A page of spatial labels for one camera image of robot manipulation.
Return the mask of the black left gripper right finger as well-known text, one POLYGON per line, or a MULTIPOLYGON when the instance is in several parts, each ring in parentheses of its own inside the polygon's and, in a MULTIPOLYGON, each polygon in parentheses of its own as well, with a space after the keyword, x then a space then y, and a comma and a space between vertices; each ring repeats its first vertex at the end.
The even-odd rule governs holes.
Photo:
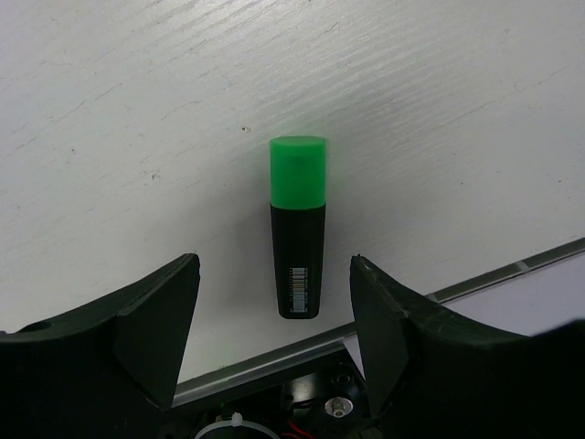
POLYGON ((350 293, 370 412, 386 438, 581 438, 584 324, 532 337, 462 316, 363 256, 350 293))

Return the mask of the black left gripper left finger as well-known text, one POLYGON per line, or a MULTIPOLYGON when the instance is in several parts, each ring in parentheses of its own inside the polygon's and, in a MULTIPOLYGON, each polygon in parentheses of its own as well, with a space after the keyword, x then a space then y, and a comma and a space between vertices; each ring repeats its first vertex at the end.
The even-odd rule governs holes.
POLYGON ((186 253, 143 279, 1 335, 4 438, 155 438, 200 283, 186 253))

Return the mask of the green highlighter marker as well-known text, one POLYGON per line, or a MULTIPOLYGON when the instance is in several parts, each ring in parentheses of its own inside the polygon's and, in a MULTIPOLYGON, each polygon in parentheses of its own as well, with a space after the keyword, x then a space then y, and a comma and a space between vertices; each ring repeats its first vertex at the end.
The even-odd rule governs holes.
POLYGON ((279 314, 319 314, 326 212, 326 140, 270 140, 271 236, 279 314))

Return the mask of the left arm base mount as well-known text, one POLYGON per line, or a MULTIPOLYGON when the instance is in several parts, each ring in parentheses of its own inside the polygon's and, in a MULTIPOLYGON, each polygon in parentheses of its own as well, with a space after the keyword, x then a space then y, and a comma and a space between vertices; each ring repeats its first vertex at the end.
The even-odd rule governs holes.
POLYGON ((234 413, 279 438, 380 438, 365 381, 345 348, 239 386, 180 402, 167 412, 158 438, 194 438, 234 413))

